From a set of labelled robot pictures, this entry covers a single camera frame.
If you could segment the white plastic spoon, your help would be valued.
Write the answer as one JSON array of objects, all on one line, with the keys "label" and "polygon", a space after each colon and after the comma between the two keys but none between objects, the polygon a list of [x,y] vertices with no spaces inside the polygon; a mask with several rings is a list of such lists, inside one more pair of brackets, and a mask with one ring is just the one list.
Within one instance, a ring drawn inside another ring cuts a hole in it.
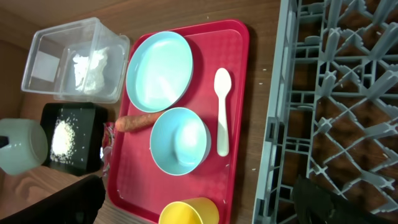
[{"label": "white plastic spoon", "polygon": [[231,86],[232,81],[227,69],[217,69],[215,73],[214,90],[218,97],[217,153],[221,157],[226,157],[229,154],[226,97],[231,90]]}]

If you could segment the red serving tray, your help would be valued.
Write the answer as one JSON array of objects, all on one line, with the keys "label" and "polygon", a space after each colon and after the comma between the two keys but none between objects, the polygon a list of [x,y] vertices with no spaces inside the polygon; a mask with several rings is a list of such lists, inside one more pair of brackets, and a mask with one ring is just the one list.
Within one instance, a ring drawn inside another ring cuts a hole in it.
[{"label": "red serving tray", "polygon": [[108,178],[108,196],[115,206],[155,223],[170,202],[206,197],[218,207],[220,222],[231,219],[238,160],[244,87],[249,51],[249,31],[236,19],[181,27],[176,33],[193,53],[193,78],[177,106],[196,112],[217,135],[218,98],[214,91],[217,69],[229,71],[232,87],[226,98],[229,154],[212,148],[191,174],[180,177],[162,172],[150,154],[150,128],[116,133]]}]

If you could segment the white napkin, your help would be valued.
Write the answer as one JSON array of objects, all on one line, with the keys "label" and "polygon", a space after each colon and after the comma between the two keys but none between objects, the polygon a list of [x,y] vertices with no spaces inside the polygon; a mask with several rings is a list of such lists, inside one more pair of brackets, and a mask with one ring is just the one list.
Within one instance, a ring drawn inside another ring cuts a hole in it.
[{"label": "white napkin", "polygon": [[76,54],[73,57],[75,88],[86,95],[94,95],[104,88],[103,71],[108,61],[108,47],[93,52],[92,58]]}]

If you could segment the clear plastic bin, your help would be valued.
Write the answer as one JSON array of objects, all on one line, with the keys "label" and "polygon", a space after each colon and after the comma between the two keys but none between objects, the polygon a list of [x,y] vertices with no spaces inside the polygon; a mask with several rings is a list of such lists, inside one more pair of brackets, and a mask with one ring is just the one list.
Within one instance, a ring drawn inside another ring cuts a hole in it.
[{"label": "clear plastic bin", "polygon": [[21,89],[56,100],[115,103],[123,88],[130,40],[92,17],[34,34]]}]

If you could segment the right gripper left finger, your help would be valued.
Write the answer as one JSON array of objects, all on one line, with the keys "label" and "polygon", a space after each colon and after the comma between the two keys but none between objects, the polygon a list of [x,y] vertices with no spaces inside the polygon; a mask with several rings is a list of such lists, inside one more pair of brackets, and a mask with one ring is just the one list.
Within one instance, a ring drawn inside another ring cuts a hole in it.
[{"label": "right gripper left finger", "polygon": [[1,224],[93,224],[105,201],[101,177],[88,175],[57,193],[1,219]]}]

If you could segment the black waste tray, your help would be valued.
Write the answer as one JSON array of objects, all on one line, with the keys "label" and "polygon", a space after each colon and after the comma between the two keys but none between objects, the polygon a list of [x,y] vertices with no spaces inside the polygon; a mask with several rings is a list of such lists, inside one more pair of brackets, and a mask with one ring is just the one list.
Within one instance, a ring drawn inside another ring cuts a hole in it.
[{"label": "black waste tray", "polygon": [[[98,171],[102,164],[100,149],[107,118],[108,110],[94,103],[47,103],[40,120],[48,142],[48,156],[43,165],[75,176]],[[50,159],[57,120],[68,121],[75,131],[75,152],[71,164],[61,164]]]}]

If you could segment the red snack wrapper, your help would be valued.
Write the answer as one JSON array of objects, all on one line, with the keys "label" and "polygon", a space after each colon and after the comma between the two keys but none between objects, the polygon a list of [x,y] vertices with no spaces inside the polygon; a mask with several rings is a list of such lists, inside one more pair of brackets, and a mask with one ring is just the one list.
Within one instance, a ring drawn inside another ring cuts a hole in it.
[{"label": "red snack wrapper", "polygon": [[112,150],[115,142],[115,123],[104,123],[104,132],[100,149],[100,158],[102,165],[102,176],[106,177],[110,170]]}]

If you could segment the yellow plastic cup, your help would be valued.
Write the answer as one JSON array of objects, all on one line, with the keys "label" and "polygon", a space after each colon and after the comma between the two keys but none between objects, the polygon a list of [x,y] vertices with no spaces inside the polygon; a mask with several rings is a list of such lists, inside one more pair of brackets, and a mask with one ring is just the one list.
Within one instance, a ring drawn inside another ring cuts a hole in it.
[{"label": "yellow plastic cup", "polygon": [[218,224],[219,220],[215,203],[198,197],[168,204],[160,214],[159,224]]}]

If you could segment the white rice pile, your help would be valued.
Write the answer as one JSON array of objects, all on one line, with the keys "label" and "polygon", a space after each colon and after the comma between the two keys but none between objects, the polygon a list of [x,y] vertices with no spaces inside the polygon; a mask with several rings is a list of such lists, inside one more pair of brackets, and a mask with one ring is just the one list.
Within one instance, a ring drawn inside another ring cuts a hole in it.
[{"label": "white rice pile", "polygon": [[61,164],[71,164],[75,152],[75,131],[65,120],[57,120],[53,132],[50,159]]}]

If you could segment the orange carrot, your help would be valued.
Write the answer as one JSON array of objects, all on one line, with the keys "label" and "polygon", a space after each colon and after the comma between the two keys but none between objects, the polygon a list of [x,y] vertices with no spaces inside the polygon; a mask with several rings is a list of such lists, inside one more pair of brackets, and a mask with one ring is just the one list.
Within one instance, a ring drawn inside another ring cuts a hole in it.
[{"label": "orange carrot", "polygon": [[134,132],[153,125],[163,113],[163,111],[160,111],[157,113],[147,113],[142,115],[122,116],[116,120],[115,129],[124,133]]}]

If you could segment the large light blue plate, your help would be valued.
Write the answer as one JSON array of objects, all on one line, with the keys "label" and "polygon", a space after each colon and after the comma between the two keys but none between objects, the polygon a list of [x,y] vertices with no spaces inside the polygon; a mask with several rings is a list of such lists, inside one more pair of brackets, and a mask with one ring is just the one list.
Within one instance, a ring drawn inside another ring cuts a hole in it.
[{"label": "large light blue plate", "polygon": [[140,111],[155,113],[174,105],[193,76],[193,53],[187,40],[171,31],[148,37],[133,53],[126,91]]}]

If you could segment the light blue bowl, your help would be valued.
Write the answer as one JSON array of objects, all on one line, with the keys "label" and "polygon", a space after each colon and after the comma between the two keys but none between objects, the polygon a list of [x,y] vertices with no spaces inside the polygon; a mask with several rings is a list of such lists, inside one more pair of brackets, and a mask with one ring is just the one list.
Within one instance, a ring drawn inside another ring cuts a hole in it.
[{"label": "light blue bowl", "polygon": [[169,109],[153,125],[150,152],[157,167],[168,175],[192,172],[208,157],[210,149],[207,125],[188,108]]}]

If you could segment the green bowl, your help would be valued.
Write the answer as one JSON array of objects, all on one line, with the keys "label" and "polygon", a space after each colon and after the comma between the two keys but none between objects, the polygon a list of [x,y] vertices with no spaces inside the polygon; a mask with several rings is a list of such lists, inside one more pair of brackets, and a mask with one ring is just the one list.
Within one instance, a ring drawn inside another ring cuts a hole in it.
[{"label": "green bowl", "polygon": [[46,134],[32,119],[1,120],[1,169],[18,175],[41,166],[48,154]]}]

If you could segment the grey dishwasher rack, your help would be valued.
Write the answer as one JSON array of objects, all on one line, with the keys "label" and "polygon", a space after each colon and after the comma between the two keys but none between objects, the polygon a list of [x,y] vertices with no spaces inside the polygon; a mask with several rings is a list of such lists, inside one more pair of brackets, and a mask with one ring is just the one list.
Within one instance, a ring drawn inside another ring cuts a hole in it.
[{"label": "grey dishwasher rack", "polygon": [[397,2],[284,0],[253,223],[298,223],[299,178],[397,222]]}]

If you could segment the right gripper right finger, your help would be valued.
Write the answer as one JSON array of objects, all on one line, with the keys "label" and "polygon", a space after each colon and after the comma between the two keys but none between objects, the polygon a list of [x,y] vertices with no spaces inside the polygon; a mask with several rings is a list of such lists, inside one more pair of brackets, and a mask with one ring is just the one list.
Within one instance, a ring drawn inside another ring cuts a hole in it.
[{"label": "right gripper right finger", "polygon": [[298,176],[292,198],[300,224],[397,223],[396,201],[364,180],[338,182],[335,189]]}]

